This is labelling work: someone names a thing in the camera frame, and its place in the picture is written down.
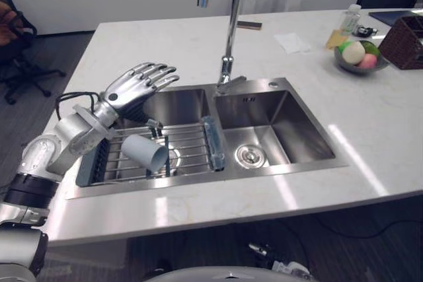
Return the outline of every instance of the wicker basket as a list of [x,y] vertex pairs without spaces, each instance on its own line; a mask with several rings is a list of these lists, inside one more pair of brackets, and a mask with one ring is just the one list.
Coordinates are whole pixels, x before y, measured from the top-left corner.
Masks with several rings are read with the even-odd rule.
[[396,21],[379,49],[399,69],[423,69],[423,17]]

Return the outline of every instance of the laptop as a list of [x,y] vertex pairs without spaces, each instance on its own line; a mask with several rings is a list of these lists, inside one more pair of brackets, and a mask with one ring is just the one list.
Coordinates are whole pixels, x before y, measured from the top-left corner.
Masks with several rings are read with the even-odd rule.
[[380,20],[388,26],[393,26],[395,21],[402,17],[412,17],[418,15],[416,13],[412,13],[411,11],[378,11],[369,13],[369,16]]

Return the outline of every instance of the bowl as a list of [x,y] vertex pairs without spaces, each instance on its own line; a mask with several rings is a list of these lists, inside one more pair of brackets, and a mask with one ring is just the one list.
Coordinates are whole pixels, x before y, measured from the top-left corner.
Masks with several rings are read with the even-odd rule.
[[[360,42],[361,43],[364,43],[364,42],[371,43],[370,41],[366,41],[366,40],[360,40]],[[369,74],[369,73],[372,73],[372,72],[376,72],[380,69],[385,68],[389,64],[389,62],[386,59],[384,59],[382,55],[379,55],[379,57],[377,58],[376,66],[373,69],[362,69],[361,67],[357,67],[355,65],[352,65],[352,64],[345,62],[345,60],[342,57],[342,54],[341,54],[338,47],[336,47],[334,49],[334,54],[335,54],[335,60],[336,60],[336,62],[338,62],[339,66],[341,66],[341,68],[345,69],[348,72],[355,73],[355,74]]]

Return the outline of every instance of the pink fruit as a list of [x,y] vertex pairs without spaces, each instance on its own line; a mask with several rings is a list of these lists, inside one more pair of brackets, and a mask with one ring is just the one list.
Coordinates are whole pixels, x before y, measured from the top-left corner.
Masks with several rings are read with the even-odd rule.
[[365,54],[361,62],[358,63],[358,67],[362,69],[373,69],[376,66],[377,57],[373,54]]

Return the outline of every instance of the wire rack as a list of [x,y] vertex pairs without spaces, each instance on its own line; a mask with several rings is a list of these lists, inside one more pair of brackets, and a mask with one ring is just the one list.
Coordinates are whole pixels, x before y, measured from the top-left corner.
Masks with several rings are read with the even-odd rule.
[[[122,143],[126,137],[133,134],[150,138],[168,149],[169,159],[158,172],[151,173],[122,153]],[[104,140],[97,147],[91,161],[93,162],[89,181],[79,184],[80,186],[184,176],[214,170],[203,123],[165,126],[162,129],[117,129],[115,138],[111,141]]]

